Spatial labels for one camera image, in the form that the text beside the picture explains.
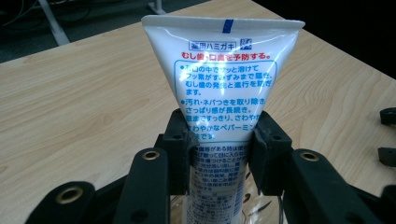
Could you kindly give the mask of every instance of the table surface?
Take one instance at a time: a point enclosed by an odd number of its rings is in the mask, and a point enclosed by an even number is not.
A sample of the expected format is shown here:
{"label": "table surface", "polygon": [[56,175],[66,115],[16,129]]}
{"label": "table surface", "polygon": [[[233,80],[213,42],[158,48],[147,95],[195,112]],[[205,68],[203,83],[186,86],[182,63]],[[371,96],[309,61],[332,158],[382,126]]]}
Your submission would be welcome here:
{"label": "table surface", "polygon": [[[249,0],[214,0],[172,13],[281,19]],[[349,184],[380,195],[396,184],[379,147],[396,147],[379,111],[396,80],[302,30],[265,110],[294,148],[320,152]],[[0,223],[24,223],[52,189],[126,175],[177,108],[142,24],[0,64]],[[261,220],[277,222],[276,202]]]}

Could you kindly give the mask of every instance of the toothpaste tube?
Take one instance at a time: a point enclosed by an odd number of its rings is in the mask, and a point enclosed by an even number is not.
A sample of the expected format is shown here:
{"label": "toothpaste tube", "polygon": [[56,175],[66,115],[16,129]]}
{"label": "toothpaste tube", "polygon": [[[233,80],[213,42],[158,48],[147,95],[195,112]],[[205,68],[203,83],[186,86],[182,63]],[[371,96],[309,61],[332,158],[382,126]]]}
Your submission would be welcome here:
{"label": "toothpaste tube", "polygon": [[183,223],[241,223],[249,141],[302,21],[146,16],[148,39],[200,146]]}

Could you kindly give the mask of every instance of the dark background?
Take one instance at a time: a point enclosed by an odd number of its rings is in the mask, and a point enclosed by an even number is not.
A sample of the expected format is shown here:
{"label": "dark background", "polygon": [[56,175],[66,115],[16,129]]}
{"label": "dark background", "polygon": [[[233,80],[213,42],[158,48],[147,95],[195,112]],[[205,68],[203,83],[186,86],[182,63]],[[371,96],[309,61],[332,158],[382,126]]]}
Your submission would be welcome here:
{"label": "dark background", "polygon": [[396,79],[393,1],[253,1]]}

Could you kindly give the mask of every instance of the gray carpet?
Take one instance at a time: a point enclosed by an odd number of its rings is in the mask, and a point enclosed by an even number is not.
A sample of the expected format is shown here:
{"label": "gray carpet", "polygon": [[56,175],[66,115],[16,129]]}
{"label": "gray carpet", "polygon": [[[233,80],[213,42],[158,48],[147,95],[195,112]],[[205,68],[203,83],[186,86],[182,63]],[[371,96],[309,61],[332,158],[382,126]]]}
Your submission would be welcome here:
{"label": "gray carpet", "polygon": [[[42,9],[31,9],[25,16],[12,21],[21,5],[15,6],[15,13],[4,11],[0,0],[0,63],[57,47],[49,23]],[[155,14],[148,7],[154,0],[48,0],[57,21],[62,25],[70,42],[74,42],[103,32],[139,22],[143,16]],[[163,10],[176,11],[194,6],[208,0],[163,0]],[[28,10],[35,0],[26,0],[24,8]]]}

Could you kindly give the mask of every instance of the wooden table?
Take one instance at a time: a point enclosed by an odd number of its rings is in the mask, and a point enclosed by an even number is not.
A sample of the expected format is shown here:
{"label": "wooden table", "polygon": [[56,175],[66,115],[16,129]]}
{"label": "wooden table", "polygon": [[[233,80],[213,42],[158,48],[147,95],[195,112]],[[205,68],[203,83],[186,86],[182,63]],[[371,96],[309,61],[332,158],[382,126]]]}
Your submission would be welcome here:
{"label": "wooden table", "polygon": [[[249,0],[172,14],[280,19]],[[396,184],[377,156],[396,147],[395,127],[379,119],[393,106],[396,80],[301,31],[265,110],[294,148],[322,153],[349,184],[379,196]],[[23,223],[63,183],[99,189],[126,175],[176,108],[141,23],[0,64],[0,223]],[[277,202],[260,216],[276,223]]]}

